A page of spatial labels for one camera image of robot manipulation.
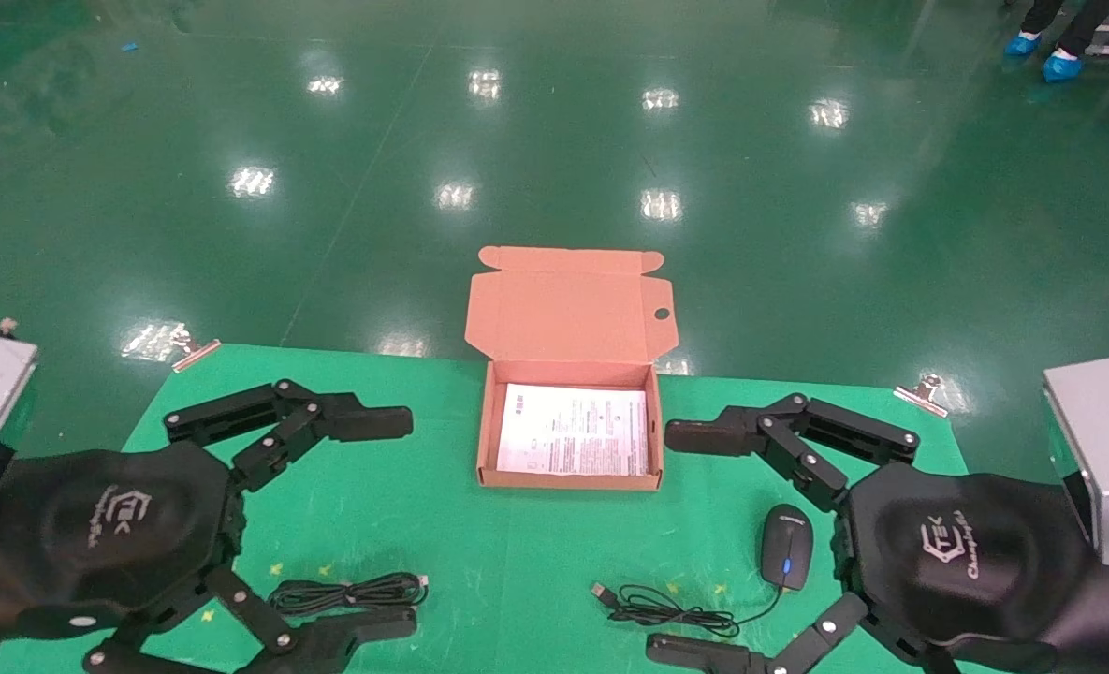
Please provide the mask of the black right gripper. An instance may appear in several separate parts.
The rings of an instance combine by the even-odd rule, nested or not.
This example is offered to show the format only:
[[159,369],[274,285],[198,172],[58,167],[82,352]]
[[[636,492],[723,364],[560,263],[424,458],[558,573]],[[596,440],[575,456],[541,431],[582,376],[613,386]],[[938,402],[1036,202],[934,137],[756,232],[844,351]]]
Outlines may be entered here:
[[[708,421],[670,419],[664,445],[678,453],[756,456],[821,512],[838,511],[849,493],[842,517],[854,554],[851,585],[872,622],[895,636],[942,647],[1037,640],[1093,566],[1059,487],[925,473],[910,466],[917,432],[806,394],[764,408],[728,405]],[[815,445],[883,468],[849,491],[849,478]]]

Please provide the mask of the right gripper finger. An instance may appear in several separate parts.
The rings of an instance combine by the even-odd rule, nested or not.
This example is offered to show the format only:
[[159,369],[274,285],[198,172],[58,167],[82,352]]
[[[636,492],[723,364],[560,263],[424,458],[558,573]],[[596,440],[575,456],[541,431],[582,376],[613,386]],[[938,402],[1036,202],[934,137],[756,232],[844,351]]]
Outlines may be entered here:
[[845,592],[814,623],[798,631],[777,655],[720,641],[653,633],[647,657],[704,673],[808,673],[842,640],[862,629],[901,662],[925,673],[939,671],[939,594]]

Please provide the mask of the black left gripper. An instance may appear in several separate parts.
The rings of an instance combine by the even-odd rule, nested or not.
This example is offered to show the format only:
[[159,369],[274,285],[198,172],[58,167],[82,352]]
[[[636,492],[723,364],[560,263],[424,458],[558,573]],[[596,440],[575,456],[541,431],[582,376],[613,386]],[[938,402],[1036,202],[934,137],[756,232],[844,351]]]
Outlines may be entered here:
[[[0,486],[0,615],[38,607],[124,615],[208,566],[218,553],[228,478],[260,491],[323,440],[353,443],[413,435],[407,406],[370,408],[357,394],[317,394],[282,379],[164,417],[170,447],[142,453],[91,449],[12,462]],[[233,457],[210,447],[260,439]],[[203,576],[263,650],[238,673],[342,673],[363,644],[407,639],[413,607],[322,617],[292,629],[228,566]],[[211,673],[140,651],[153,632],[136,617],[83,660],[87,673]]]

